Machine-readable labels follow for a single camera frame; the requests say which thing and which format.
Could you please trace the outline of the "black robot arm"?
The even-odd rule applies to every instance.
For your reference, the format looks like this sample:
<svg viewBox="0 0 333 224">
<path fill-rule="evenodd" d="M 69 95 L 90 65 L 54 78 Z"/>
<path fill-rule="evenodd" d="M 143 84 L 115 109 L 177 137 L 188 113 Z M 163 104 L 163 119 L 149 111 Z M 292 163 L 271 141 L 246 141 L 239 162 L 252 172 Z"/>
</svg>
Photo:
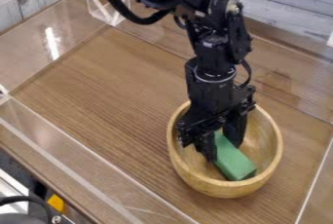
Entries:
<svg viewBox="0 0 333 224">
<path fill-rule="evenodd" d="M 135 0 L 155 10 L 137 16 L 121 2 L 108 0 L 131 22 L 149 25 L 172 15 L 187 32 L 195 56 L 184 63 L 189 108 L 176 122 L 183 146 L 192 145 L 208 161 L 216 160 L 216 135 L 231 144 L 243 142 L 247 114 L 255 108 L 255 88 L 236 84 L 236 67 L 248 65 L 252 37 L 243 19 L 240 0 Z"/>
</svg>

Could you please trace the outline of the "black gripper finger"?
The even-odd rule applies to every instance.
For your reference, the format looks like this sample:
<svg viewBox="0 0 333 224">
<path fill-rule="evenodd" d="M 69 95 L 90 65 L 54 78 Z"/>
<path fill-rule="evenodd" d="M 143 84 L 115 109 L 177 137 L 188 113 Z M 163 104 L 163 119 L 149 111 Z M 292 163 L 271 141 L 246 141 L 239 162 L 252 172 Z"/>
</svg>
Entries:
<svg viewBox="0 0 333 224">
<path fill-rule="evenodd" d="M 204 156 L 205 160 L 212 163 L 216 159 L 213 133 L 197 133 L 193 137 L 193 146 L 196 151 Z"/>
<path fill-rule="evenodd" d="M 248 110 L 246 107 L 234 109 L 228 113 L 226 123 L 223 124 L 223 135 L 235 147 L 239 147 L 243 143 L 247 127 L 247 114 Z"/>
</svg>

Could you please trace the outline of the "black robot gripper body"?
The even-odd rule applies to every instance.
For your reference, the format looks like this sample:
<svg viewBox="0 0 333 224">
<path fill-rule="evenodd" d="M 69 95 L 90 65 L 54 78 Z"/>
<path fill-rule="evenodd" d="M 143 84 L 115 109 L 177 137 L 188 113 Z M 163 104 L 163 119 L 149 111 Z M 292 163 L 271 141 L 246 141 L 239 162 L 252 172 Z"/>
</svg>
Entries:
<svg viewBox="0 0 333 224">
<path fill-rule="evenodd" d="M 189 107 L 175 126 L 180 143 L 188 146 L 193 144 L 197 133 L 215 132 L 223 128 L 226 117 L 234 109 L 246 107 L 248 113 L 254 110 L 255 87 L 248 81 L 240 85 L 234 83 L 234 66 L 224 74 L 205 77 L 199 73 L 195 58 L 184 64 L 184 75 Z"/>
</svg>

